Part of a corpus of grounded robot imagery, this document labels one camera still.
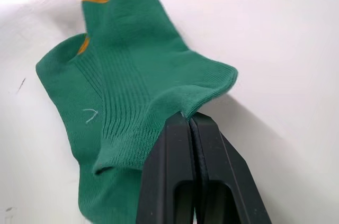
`black plastic clip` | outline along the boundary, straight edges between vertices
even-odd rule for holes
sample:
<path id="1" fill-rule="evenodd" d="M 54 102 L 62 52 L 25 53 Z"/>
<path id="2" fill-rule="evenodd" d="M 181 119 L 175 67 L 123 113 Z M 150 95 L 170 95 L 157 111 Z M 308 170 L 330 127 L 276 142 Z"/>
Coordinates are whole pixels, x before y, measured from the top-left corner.
<path id="1" fill-rule="evenodd" d="M 142 172 L 136 224 L 270 224 L 241 155 L 212 118 L 167 119 Z"/>

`white thread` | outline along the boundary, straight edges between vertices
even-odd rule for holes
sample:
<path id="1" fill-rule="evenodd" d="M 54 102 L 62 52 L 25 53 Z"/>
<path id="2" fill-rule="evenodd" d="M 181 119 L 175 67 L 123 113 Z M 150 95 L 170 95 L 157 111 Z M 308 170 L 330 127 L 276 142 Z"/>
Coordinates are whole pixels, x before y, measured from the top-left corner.
<path id="1" fill-rule="evenodd" d="M 83 109 L 83 111 L 93 111 L 93 112 L 94 112 L 94 115 L 93 115 L 91 118 L 89 118 L 89 119 L 86 121 L 86 123 L 89 123 L 90 121 L 92 121 L 93 118 L 99 113 L 97 110 L 94 110 L 94 109 Z"/>

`sock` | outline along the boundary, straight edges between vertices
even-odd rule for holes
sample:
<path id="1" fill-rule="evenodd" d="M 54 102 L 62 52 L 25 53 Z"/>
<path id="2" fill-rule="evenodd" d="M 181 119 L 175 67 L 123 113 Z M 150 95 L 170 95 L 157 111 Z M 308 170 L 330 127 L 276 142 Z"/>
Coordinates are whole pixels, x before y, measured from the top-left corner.
<path id="1" fill-rule="evenodd" d="M 98 60 L 103 127 L 94 172 L 141 169 L 165 120 L 228 91 L 235 68 L 190 50 L 159 0 L 83 0 Z"/>
<path id="2" fill-rule="evenodd" d="M 87 41 L 81 34 L 62 42 L 37 64 L 37 74 L 79 163 L 81 213 L 98 224 L 135 223 L 141 172 L 115 168 L 100 176 L 92 173 L 100 151 L 103 108 L 96 61 L 86 53 Z"/>

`white surface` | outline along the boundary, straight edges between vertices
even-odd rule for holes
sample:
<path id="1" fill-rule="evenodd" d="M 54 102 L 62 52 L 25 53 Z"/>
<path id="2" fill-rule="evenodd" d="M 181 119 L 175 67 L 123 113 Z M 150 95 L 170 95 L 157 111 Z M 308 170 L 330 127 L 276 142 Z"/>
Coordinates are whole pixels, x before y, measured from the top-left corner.
<path id="1" fill-rule="evenodd" d="M 339 223 L 339 0 L 162 2 L 193 49 L 238 68 L 230 95 L 201 111 L 246 159 L 272 222 Z M 0 0 L 0 223 L 85 223 L 34 69 L 83 31 L 79 0 Z"/>

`ribbed knit texture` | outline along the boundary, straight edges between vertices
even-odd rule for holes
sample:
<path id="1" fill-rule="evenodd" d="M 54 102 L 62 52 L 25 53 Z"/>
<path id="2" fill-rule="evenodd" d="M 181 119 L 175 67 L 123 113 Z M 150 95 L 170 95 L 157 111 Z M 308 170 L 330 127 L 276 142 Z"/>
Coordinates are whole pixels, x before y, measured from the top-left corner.
<path id="1" fill-rule="evenodd" d="M 87 33 L 37 74 L 80 166 L 79 207 L 94 223 L 135 223 L 142 165 L 166 119 L 189 118 L 234 84 L 235 68 L 190 50 L 158 0 L 83 0 Z"/>
<path id="2" fill-rule="evenodd" d="M 91 74 L 97 71 L 94 57 L 76 56 L 84 39 L 81 34 L 56 46 L 37 64 L 37 73 L 60 113 L 80 166 L 81 213 L 93 223 L 135 223 L 141 172 L 115 168 L 100 176 L 92 173 L 100 151 L 103 108 L 100 82 L 92 81 L 98 78 Z M 98 111 L 89 122 L 93 112 L 88 109 Z"/>
<path id="3" fill-rule="evenodd" d="M 159 0 L 84 1 L 83 10 L 105 107 L 94 172 L 141 169 L 165 120 L 191 116 L 230 89 L 237 71 L 190 50 Z"/>

